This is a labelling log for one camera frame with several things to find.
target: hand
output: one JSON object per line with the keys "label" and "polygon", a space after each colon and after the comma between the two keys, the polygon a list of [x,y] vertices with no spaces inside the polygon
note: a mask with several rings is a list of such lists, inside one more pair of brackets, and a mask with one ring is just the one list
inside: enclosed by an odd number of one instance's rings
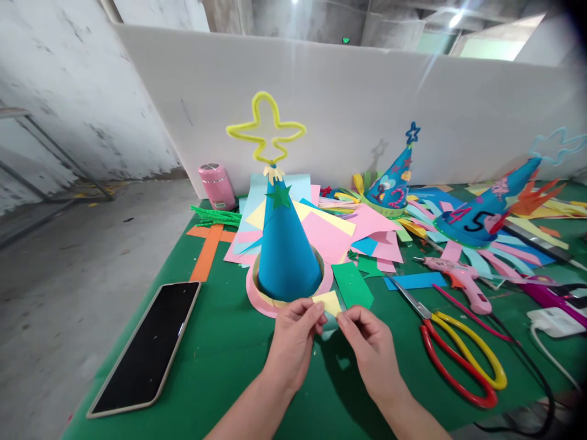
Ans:
{"label": "hand", "polygon": [[261,375],[296,393],[308,374],[314,335],[322,334],[327,321],[324,303],[314,304],[309,298],[296,299],[282,309],[275,319],[275,333]]}
{"label": "hand", "polygon": [[389,327],[361,306],[339,313],[337,320],[355,352],[365,388],[377,406],[381,409],[409,396],[399,374]]}

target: blue paper cone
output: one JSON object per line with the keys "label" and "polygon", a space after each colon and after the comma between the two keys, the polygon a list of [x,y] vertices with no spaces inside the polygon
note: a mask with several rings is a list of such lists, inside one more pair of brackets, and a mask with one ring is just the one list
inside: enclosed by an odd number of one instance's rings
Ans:
{"label": "blue paper cone", "polygon": [[316,293],[322,271],[282,181],[267,183],[259,290],[291,302]]}
{"label": "blue paper cone", "polygon": [[476,249],[488,247],[497,238],[509,208],[517,202],[518,195],[540,162],[540,158],[529,159],[472,202],[443,213],[435,221],[436,228],[463,246]]}
{"label": "blue paper cone", "polygon": [[406,146],[389,169],[365,189],[361,201],[386,217],[400,217],[408,204],[408,181],[412,176],[412,145]]}

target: green table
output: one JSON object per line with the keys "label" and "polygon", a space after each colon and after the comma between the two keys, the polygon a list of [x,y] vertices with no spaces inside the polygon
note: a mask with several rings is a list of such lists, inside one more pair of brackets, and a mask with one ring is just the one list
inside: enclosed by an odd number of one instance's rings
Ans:
{"label": "green table", "polygon": [[[472,194],[457,188],[452,193],[462,200]],[[585,187],[567,185],[562,199],[587,200]],[[204,202],[202,207],[209,207]],[[198,217],[186,231],[198,223]],[[541,224],[561,232],[570,243],[576,259],[587,265],[587,246],[580,237],[587,229],[582,220],[540,220]],[[228,410],[245,387],[261,371],[271,342],[274,321],[253,309],[245,292],[246,269],[223,262],[229,244],[220,242],[209,281],[202,286],[185,336],[159,401],[142,411],[87,420],[86,413],[109,371],[115,364],[138,321],[161,284],[187,281],[204,239],[183,234],[161,268],[133,318],[109,356],[99,369],[90,391],[80,404],[64,439],[162,439],[204,437]],[[406,263],[398,265],[404,274],[427,271],[413,263],[411,257],[422,256],[417,242],[402,244]],[[438,256],[435,251],[428,251]],[[567,269],[557,264],[537,270],[564,282]],[[585,273],[579,274],[587,279]],[[434,289],[420,289],[412,294],[430,310],[441,309],[471,326],[498,356],[507,375],[508,387],[498,392],[499,404],[490,411],[476,408],[463,400],[435,370],[424,350],[418,329],[420,320],[410,305],[397,292],[390,292],[382,278],[366,280],[375,296],[372,311],[391,328],[399,367],[414,397],[447,429],[454,430],[492,414],[509,411],[536,401],[544,391],[523,366],[519,355],[508,343],[483,331],[453,307]],[[547,377],[555,392],[571,385],[535,347],[528,331],[525,312],[538,309],[532,299],[512,288],[498,292],[478,284],[492,298],[494,311],[513,335],[523,343],[528,354]],[[451,291],[467,303],[459,291]],[[276,438],[390,438],[391,432],[368,397],[361,381],[352,351],[332,321],[326,326],[328,340],[316,338],[314,356],[308,377],[294,398],[276,434]],[[564,340],[541,338],[569,373],[580,379],[585,365],[587,340],[577,335]],[[437,351],[448,370],[468,389],[481,392],[479,386],[450,360]],[[473,351],[486,371],[489,363],[479,351]]]}

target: party hat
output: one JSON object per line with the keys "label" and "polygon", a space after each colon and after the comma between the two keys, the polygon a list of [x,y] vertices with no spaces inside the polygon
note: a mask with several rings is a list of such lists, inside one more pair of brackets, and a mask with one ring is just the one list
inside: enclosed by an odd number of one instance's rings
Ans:
{"label": "party hat", "polygon": [[420,127],[416,126],[416,122],[412,122],[410,129],[405,134],[408,141],[404,151],[385,174],[363,192],[362,203],[369,205],[386,217],[401,217],[408,204],[408,182],[412,177],[412,172],[410,171],[412,146],[418,141],[419,132]]}
{"label": "party hat", "polygon": [[472,202],[443,213],[435,221],[436,228],[463,246],[475,249],[488,247],[497,238],[510,207],[518,201],[520,192],[541,161],[538,157],[529,159]]}
{"label": "party hat", "polygon": [[[242,133],[256,128],[260,124],[259,103],[269,102],[273,111],[275,128],[295,128],[297,132],[289,137],[274,137],[273,146],[283,152],[275,159],[261,156],[266,141],[263,137]],[[253,267],[258,272],[253,274],[255,287],[271,299],[291,302],[316,293],[323,279],[323,269],[319,255],[314,251],[302,228],[294,203],[289,196],[291,186],[283,182],[284,172],[276,165],[287,157],[287,149],[281,143],[294,141],[306,132],[306,127],[297,122],[282,122],[279,108],[273,97],[266,92],[259,92],[253,98],[254,121],[226,128],[230,136],[258,144],[253,158],[266,164],[264,175],[267,176],[267,198],[265,201],[265,221],[261,252]]]}

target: forearm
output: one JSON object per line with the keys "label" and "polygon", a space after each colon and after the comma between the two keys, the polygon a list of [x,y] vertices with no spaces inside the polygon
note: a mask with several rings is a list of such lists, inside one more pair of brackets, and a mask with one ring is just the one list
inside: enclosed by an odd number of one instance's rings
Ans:
{"label": "forearm", "polygon": [[450,440],[446,430],[405,387],[394,399],[375,402],[398,440]]}
{"label": "forearm", "polygon": [[206,439],[270,439],[294,393],[261,373],[246,388]]}

